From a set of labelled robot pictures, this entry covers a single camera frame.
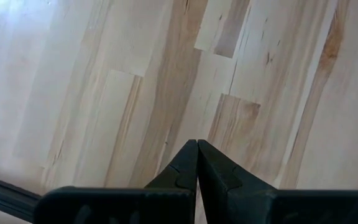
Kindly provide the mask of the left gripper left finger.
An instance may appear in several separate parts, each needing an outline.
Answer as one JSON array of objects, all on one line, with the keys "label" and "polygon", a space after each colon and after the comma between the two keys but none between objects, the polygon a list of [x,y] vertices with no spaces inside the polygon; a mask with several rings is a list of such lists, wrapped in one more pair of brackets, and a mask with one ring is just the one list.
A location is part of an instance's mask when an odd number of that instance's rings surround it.
[{"label": "left gripper left finger", "polygon": [[45,194],[34,224],[194,224],[198,143],[189,140],[145,187],[66,186]]}]

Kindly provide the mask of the black metal table frame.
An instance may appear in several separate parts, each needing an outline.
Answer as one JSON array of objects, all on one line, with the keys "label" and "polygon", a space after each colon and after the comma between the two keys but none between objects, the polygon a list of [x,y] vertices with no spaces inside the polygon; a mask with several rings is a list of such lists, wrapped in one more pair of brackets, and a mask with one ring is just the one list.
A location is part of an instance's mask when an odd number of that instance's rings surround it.
[{"label": "black metal table frame", "polygon": [[33,223],[34,209],[41,196],[0,180],[0,211]]}]

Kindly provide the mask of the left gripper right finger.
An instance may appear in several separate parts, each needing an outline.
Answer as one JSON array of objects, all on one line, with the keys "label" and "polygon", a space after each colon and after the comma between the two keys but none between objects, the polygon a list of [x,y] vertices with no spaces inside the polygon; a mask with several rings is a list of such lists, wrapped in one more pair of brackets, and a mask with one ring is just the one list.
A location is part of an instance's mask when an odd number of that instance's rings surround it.
[{"label": "left gripper right finger", "polygon": [[205,140],[198,179],[212,224],[358,224],[358,190],[278,190]]}]

